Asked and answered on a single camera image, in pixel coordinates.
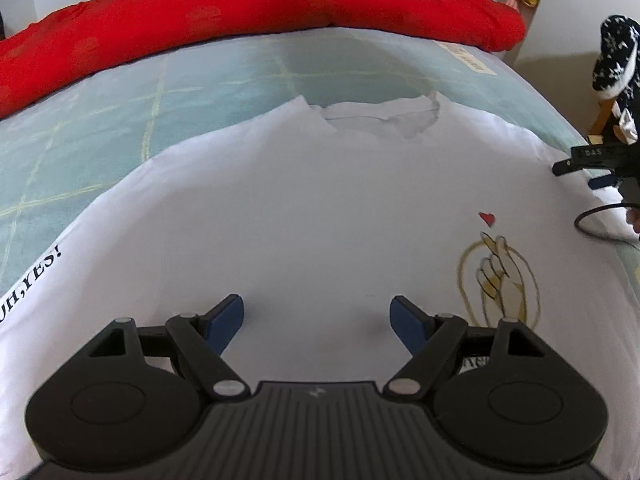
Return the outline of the white t-shirt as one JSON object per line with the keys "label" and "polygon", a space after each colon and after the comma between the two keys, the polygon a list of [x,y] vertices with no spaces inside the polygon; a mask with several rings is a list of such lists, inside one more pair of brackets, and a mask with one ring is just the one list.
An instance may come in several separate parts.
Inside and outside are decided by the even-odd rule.
{"label": "white t-shirt", "polygon": [[552,174],[536,134],[441,94],[295,99],[161,152],[96,198],[4,295],[1,474],[37,463],[26,403],[114,318],[225,296],[226,350],[263,379],[382,382],[406,358],[390,300],[478,326],[517,318],[610,414],[597,466],[639,474],[639,242],[620,193]]}

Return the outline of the navy star-patterned garment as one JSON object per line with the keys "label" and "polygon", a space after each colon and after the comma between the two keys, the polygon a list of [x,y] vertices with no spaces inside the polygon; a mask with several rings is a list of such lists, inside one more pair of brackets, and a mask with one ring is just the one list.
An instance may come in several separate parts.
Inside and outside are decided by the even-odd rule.
{"label": "navy star-patterned garment", "polygon": [[600,26],[601,50],[592,72],[592,88],[601,101],[632,99],[639,90],[639,23],[611,15]]}

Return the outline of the teal plaid bed blanket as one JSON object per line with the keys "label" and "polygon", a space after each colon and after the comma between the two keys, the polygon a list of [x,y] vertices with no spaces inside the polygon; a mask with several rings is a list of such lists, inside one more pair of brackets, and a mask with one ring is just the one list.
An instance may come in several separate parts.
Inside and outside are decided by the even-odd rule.
{"label": "teal plaid bed blanket", "polygon": [[1,124],[4,295],[100,195],[151,158],[295,99],[329,107],[441,94],[561,154],[577,132],[498,58],[387,32],[206,42],[104,70]]}

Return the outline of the red quilt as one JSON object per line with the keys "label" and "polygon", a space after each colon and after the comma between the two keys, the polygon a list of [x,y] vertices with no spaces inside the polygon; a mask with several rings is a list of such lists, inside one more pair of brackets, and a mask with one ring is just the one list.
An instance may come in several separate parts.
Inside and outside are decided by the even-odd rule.
{"label": "red quilt", "polygon": [[347,27],[456,42],[488,52],[523,40],[521,14],[495,0],[88,0],[1,44],[9,116],[87,76],[212,39]]}

